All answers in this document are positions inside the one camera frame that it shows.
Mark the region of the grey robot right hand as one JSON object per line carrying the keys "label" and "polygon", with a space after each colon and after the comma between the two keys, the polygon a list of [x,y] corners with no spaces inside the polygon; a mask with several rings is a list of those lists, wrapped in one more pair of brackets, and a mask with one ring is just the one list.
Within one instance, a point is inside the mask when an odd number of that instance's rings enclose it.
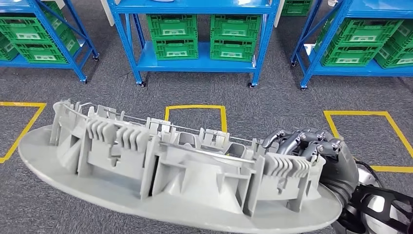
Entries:
{"label": "grey robot right hand", "polygon": [[262,147],[267,149],[274,142],[279,144],[276,153],[293,155],[315,162],[322,157],[326,168],[322,170],[320,182],[331,191],[352,193],[358,184],[358,169],[344,140],[317,128],[303,128],[294,131],[276,129],[267,135]]}

